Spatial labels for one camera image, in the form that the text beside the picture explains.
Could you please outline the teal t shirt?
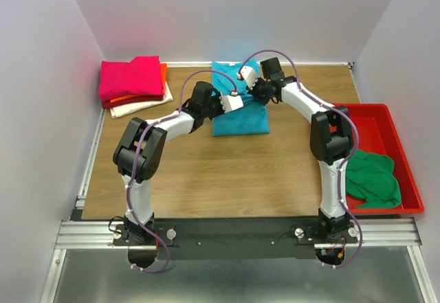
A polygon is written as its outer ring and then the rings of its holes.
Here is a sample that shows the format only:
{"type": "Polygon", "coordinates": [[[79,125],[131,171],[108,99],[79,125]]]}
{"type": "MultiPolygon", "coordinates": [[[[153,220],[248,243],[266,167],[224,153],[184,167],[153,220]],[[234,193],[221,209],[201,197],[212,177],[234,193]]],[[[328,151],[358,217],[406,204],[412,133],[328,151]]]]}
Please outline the teal t shirt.
{"type": "Polygon", "coordinates": [[[212,136],[260,135],[270,132],[267,107],[248,94],[244,80],[237,78],[241,63],[213,62],[211,70],[224,73],[233,79],[238,87],[243,107],[215,117],[212,120],[212,136]]]}

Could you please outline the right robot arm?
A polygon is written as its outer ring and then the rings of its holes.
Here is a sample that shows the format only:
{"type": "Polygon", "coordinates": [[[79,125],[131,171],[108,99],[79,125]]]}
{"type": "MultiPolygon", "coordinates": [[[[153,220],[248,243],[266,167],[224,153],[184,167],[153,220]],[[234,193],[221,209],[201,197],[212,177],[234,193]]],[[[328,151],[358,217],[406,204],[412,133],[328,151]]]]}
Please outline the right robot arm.
{"type": "Polygon", "coordinates": [[[277,57],[264,60],[261,69],[262,76],[248,66],[239,70],[237,77],[245,81],[247,93],[261,104],[284,102],[310,123],[309,147],[320,167],[322,187],[316,233],[330,243],[351,226],[345,172],[355,130],[349,111],[320,99],[298,78],[287,77],[277,57]]]}

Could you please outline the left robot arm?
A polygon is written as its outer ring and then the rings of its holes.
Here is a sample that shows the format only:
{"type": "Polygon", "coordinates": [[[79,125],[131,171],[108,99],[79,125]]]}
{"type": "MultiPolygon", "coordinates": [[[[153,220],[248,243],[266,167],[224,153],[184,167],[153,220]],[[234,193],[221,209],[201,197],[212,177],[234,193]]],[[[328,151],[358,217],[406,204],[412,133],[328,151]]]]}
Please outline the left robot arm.
{"type": "Polygon", "coordinates": [[[223,115],[226,96],[207,82],[196,83],[192,95],[181,108],[155,120],[135,117],[129,121],[113,154],[126,190],[127,211],[125,240],[138,245],[158,241],[153,232],[154,212],[151,206],[151,179],[159,168],[167,142],[187,135],[202,126],[205,120],[223,115]]]}

